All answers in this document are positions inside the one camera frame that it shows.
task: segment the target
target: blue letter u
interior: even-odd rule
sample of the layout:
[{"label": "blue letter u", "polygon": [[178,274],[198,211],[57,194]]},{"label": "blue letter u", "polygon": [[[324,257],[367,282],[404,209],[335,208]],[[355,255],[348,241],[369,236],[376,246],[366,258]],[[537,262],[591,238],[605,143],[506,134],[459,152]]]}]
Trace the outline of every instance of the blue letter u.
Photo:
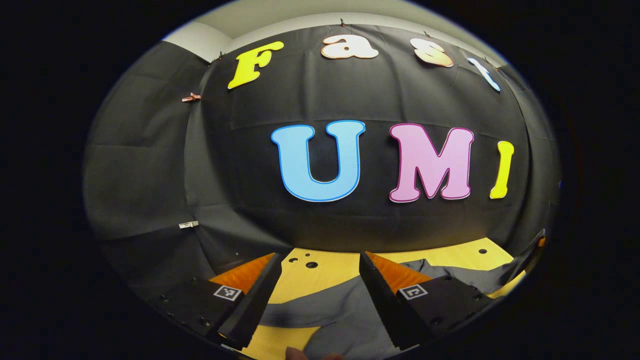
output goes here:
[{"label": "blue letter u", "polygon": [[274,131],[271,140],[278,144],[280,173],[287,191],[314,202],[335,201],[349,195],[360,180],[358,137],[364,130],[364,123],[355,120],[334,121],[326,126],[338,146],[338,176],[327,183],[311,176],[308,141],[314,137],[313,127],[293,125]]}]

